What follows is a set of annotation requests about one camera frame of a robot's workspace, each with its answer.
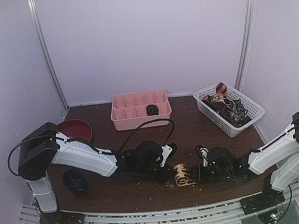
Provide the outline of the leopard print tie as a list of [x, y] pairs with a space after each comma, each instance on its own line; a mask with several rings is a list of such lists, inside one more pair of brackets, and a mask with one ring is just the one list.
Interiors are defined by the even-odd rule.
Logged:
[[189, 186], [189, 185], [195, 185], [199, 184], [199, 181], [192, 180], [189, 177], [188, 169], [185, 164], [177, 164], [173, 167], [174, 173], [174, 182], [177, 186], [183, 187], [183, 186]]

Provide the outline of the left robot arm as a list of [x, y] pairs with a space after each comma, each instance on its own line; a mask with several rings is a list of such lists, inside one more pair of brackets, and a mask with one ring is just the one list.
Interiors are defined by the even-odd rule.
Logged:
[[83, 214], [61, 211], [47, 176], [50, 165], [70, 167], [63, 174], [63, 183], [74, 194], [86, 190], [87, 182], [80, 170], [115, 179], [153, 178], [163, 184], [173, 175], [173, 167], [167, 160], [177, 151], [177, 145], [145, 140], [133, 149], [126, 150], [124, 146], [119, 150], [101, 149], [82, 138], [66, 136], [57, 130], [56, 124], [48, 122], [15, 145], [8, 162], [16, 150], [19, 150], [18, 169], [9, 168], [9, 171], [26, 181], [37, 201], [40, 223], [83, 224]]

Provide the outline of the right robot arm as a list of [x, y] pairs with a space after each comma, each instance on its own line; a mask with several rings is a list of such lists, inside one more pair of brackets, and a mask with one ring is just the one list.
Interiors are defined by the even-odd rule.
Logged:
[[285, 159], [280, 168], [267, 175], [262, 192], [243, 198], [240, 204], [247, 215], [284, 202], [283, 191], [299, 177], [299, 112], [292, 118], [291, 124], [279, 136], [240, 158], [225, 147], [209, 150], [202, 145], [196, 146], [201, 164], [187, 171], [188, 178], [197, 183], [216, 182], [223, 177], [255, 179]]

